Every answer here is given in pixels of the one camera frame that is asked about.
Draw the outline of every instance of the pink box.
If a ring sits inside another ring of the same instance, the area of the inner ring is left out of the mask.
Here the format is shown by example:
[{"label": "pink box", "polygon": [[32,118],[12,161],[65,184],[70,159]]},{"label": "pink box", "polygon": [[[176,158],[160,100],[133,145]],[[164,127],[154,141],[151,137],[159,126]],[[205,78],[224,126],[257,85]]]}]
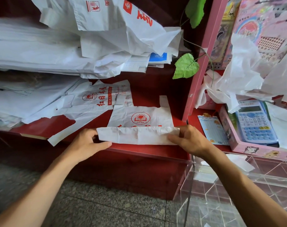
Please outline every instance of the pink box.
[{"label": "pink box", "polygon": [[246,143],[241,141],[241,139],[238,137],[238,134],[236,132],[236,129],[234,128],[233,123],[229,118],[225,106],[221,107],[219,117],[221,119],[221,123],[223,129],[225,130],[226,136],[228,137],[232,151],[287,161],[287,151],[285,151],[285,149],[258,145],[253,143]]}]

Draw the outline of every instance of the calculator button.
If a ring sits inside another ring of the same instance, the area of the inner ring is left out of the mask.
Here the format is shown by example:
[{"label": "calculator button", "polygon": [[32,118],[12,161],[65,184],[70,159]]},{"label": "calculator button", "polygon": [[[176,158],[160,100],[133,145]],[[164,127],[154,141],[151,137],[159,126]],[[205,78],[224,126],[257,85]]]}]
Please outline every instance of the calculator button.
[{"label": "calculator button", "polygon": [[255,113],[249,112],[249,113],[247,114],[247,116],[250,117],[250,118],[254,118],[254,117],[255,117]]}]

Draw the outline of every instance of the calculator screen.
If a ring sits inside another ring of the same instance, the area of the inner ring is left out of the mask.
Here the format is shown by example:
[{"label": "calculator screen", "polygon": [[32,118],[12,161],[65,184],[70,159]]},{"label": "calculator screen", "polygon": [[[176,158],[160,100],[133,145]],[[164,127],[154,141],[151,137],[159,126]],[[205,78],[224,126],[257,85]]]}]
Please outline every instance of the calculator screen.
[{"label": "calculator screen", "polygon": [[242,107],[239,109],[239,112],[249,112],[249,111],[261,111],[261,108],[259,106],[254,107]]}]

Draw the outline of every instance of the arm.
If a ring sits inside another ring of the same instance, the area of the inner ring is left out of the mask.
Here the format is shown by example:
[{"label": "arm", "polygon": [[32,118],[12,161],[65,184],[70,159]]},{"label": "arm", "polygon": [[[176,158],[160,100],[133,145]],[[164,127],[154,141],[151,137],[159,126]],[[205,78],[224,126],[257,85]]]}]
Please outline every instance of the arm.
[{"label": "arm", "polygon": [[70,146],[56,158],[27,193],[0,214],[0,227],[39,227],[71,169],[111,142],[93,143],[96,130],[84,129]]},{"label": "arm", "polygon": [[287,212],[196,128],[191,125],[180,127],[180,137],[171,135],[168,138],[212,167],[247,226],[287,226]]}]

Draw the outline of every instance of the hand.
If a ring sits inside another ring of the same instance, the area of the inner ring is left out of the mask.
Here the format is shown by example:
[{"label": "hand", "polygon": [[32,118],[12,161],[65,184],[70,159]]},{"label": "hand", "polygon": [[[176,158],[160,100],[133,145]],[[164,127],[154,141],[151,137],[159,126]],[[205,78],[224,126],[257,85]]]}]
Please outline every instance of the hand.
[{"label": "hand", "polygon": [[60,159],[68,164],[76,165],[86,160],[100,150],[107,149],[111,142],[94,143],[95,129],[83,129],[68,148],[60,155]]},{"label": "hand", "polygon": [[168,140],[179,145],[189,154],[200,158],[205,158],[215,146],[206,137],[191,125],[180,126],[179,137],[168,135]]}]

